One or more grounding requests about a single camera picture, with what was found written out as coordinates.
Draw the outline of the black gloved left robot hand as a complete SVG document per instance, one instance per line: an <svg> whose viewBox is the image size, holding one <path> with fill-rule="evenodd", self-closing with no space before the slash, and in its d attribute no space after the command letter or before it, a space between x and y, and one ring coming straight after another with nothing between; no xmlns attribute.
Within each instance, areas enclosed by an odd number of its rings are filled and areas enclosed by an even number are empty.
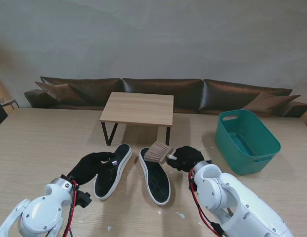
<svg viewBox="0 0 307 237"><path fill-rule="evenodd" d="M67 179L74 180L79 186L83 185L91 181L96 174L113 168L114 161L117 161L116 155L111 152L88 154L68 173Z"/></svg>

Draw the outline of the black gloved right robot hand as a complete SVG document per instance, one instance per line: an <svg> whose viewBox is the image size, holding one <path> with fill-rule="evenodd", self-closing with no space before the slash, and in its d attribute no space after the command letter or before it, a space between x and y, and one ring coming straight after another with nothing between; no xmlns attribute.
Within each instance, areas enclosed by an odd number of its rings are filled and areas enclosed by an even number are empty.
<svg viewBox="0 0 307 237"><path fill-rule="evenodd" d="M174 159L168 159L167 164L178 171L189 172L197 163L204 161L202 153L190 146L177 148Z"/></svg>

